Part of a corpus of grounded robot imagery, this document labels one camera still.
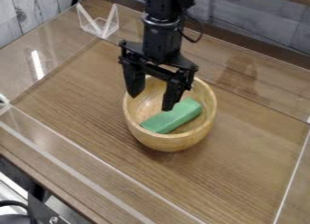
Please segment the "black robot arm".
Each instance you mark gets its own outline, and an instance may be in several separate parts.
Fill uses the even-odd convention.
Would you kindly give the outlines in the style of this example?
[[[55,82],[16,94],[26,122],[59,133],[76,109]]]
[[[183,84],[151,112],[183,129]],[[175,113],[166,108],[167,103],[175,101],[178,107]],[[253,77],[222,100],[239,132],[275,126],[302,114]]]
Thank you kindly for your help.
[[[194,0],[146,0],[143,42],[119,42],[127,92],[132,98],[143,92],[148,75],[163,80],[167,83],[162,99],[166,112],[181,101],[185,90],[191,90],[199,70],[181,53],[186,10],[193,5]]]

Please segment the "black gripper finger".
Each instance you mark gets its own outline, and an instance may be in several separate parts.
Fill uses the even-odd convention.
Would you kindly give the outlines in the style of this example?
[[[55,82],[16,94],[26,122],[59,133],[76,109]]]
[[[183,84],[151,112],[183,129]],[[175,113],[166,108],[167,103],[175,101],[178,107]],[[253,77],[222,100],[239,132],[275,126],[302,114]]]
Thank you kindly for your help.
[[[185,92],[185,85],[178,80],[171,80],[167,83],[166,92],[163,95],[162,109],[168,112],[175,104],[181,101]]]
[[[132,98],[135,98],[146,88],[146,74],[139,65],[126,64],[123,66],[123,77],[126,89]]]

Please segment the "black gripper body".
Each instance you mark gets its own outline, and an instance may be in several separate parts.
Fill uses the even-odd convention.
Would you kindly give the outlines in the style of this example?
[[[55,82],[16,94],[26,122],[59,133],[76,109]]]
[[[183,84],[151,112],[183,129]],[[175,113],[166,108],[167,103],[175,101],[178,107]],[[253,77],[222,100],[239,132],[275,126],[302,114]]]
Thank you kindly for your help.
[[[139,65],[146,76],[151,75],[167,83],[178,80],[185,90],[190,90],[198,66],[181,54],[183,23],[179,16],[173,20],[144,16],[143,42],[119,42],[119,63],[122,66]]]

